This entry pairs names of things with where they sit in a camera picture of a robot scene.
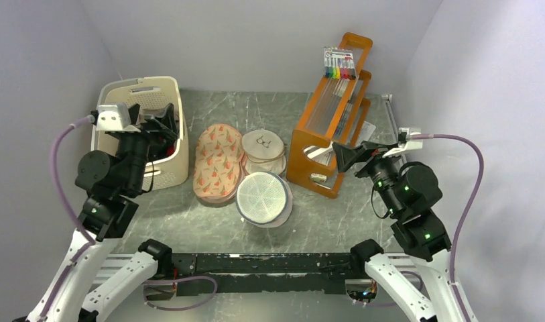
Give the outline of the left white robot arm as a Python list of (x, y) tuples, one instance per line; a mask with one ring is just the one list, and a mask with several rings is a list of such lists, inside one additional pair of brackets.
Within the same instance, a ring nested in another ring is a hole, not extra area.
[(91, 124), (118, 141), (115, 154), (93, 150), (77, 170), (76, 185), (87, 198), (81, 212), (68, 208), (75, 230), (68, 251), (47, 291), (26, 321), (104, 321), (142, 283), (173, 278), (172, 250), (160, 241), (143, 242), (130, 261), (100, 286), (93, 282), (121, 241), (144, 194), (143, 178), (154, 144), (172, 134), (159, 117), (139, 122), (140, 105), (99, 105), (70, 129)]

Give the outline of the white mesh laundry bag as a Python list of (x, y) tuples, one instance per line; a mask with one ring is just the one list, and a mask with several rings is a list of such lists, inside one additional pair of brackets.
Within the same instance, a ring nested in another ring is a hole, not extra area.
[(288, 183), (272, 172), (254, 172), (237, 187), (235, 205), (241, 219), (256, 227), (283, 225), (293, 209), (293, 193)]

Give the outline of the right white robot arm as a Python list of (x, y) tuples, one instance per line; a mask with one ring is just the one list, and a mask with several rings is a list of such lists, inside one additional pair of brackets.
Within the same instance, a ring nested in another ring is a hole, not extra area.
[(454, 252), (442, 221), (432, 210), (442, 198), (433, 170), (421, 162), (396, 168), (394, 158), (422, 148), (422, 141), (404, 140), (392, 145), (362, 142), (351, 148), (334, 143), (338, 172), (364, 163), (357, 178), (370, 178), (373, 191), (393, 219), (393, 235), (416, 268), (427, 295), (423, 295), (393, 264), (374, 240), (351, 248), (350, 270), (369, 276), (393, 299), (410, 321), (476, 321), (463, 288), (454, 276)]

